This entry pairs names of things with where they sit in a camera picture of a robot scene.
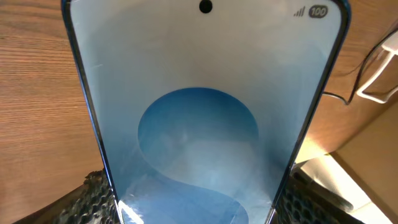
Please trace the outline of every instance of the wooden table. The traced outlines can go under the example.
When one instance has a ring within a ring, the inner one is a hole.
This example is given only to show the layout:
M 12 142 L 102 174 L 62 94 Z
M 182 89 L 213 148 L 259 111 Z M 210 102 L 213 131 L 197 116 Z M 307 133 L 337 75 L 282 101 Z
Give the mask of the wooden table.
M 339 75 L 357 66 L 398 18 L 396 0 L 351 5 L 351 30 L 326 88 L 345 96 L 355 74 Z M 398 83 L 394 68 L 396 59 L 375 88 Z M 303 148 L 333 151 L 388 106 L 360 98 L 344 106 L 324 96 Z M 0 0 L 0 223 L 48 205 L 102 166 L 60 1 Z

